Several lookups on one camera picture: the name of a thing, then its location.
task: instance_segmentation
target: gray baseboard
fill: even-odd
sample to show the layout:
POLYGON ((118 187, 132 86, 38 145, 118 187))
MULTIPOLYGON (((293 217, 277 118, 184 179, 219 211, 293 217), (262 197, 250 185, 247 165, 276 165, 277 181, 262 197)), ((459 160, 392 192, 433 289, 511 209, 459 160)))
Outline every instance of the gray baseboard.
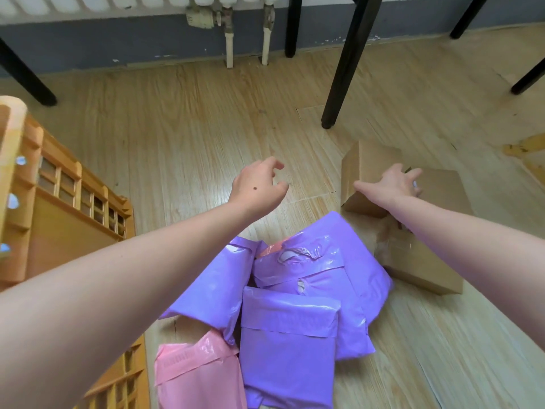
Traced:
MULTIPOLYGON (((373 37, 447 33, 471 0, 387 1, 380 8, 373 37)), ((488 0, 471 28, 545 21, 544 0, 488 0)), ((297 46, 339 44, 354 6, 303 7, 297 46)), ((236 11, 235 54, 258 54, 262 48, 261 10, 236 11)), ((271 50, 282 50, 287 8, 277 9, 271 50)), ((107 18, 0 26, 0 37, 36 73, 110 68, 139 62, 217 57, 224 54, 220 28, 190 27, 184 15, 107 18)), ((0 76, 6 74, 0 69, 0 76)))

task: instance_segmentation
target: small cardboard box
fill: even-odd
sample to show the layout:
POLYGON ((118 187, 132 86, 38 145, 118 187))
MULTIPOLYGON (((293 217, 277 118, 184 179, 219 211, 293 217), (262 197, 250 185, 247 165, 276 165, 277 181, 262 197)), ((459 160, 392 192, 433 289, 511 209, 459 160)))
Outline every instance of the small cardboard box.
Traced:
POLYGON ((341 206, 347 212, 384 218, 387 211, 354 189, 354 181, 378 182, 393 164, 403 162, 401 150, 360 140, 344 156, 341 167, 341 206))
MULTIPOLYGON (((420 199, 441 208, 473 215, 458 172, 423 168, 416 183, 423 190, 420 199)), ((439 295, 462 294, 462 277, 413 233, 399 229, 396 222, 390 221, 387 232, 379 235, 375 250, 375 257, 388 273, 439 295)))
POLYGON ((462 294, 462 277, 408 231, 390 229, 375 257, 393 278, 439 295, 462 294))

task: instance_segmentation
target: plastic crate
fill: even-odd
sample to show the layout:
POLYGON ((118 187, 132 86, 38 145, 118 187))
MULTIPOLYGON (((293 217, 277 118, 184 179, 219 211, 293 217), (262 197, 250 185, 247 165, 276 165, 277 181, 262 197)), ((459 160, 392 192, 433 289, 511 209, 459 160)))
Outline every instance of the plastic crate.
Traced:
MULTIPOLYGON (((27 112, 0 96, 0 291, 131 238, 133 207, 113 193, 27 112)), ((77 409, 147 409, 141 336, 77 409)))

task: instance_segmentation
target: skin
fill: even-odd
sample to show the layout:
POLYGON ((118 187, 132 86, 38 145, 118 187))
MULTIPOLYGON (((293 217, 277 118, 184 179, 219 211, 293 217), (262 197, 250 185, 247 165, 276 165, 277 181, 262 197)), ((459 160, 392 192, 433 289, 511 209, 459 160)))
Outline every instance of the skin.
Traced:
MULTIPOLYGON (((280 204, 288 185, 274 185, 273 177, 282 168, 274 157, 254 162, 235 178, 227 203, 1 293, 0 407, 72 408, 233 237, 280 204)), ((420 173, 404 174, 398 164, 380 182, 354 187, 543 349, 545 241, 416 198, 412 182, 420 173)))
POLYGON ((545 350, 545 241, 418 199, 422 170, 395 164, 376 184, 354 187, 405 224, 545 350))
POLYGON ((280 204, 288 185, 273 176, 283 167, 254 162, 227 203, 2 292, 0 407, 75 406, 229 241, 280 204))

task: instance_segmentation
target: purple plastic mailer bag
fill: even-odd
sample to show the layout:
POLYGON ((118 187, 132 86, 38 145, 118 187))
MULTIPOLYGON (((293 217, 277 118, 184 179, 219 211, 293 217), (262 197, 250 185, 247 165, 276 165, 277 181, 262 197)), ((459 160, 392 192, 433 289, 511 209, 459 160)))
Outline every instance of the purple plastic mailer bag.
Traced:
POLYGON ((378 316, 392 279, 340 216, 331 212, 254 262, 255 284, 268 290, 342 303, 336 359, 375 351, 368 325, 378 316))
POLYGON ((333 407, 341 303, 244 288, 240 367, 248 407, 333 407))
POLYGON ((258 246, 259 242, 235 237, 159 318, 182 315, 200 320, 220 330, 228 344, 235 344, 242 290, 258 246))

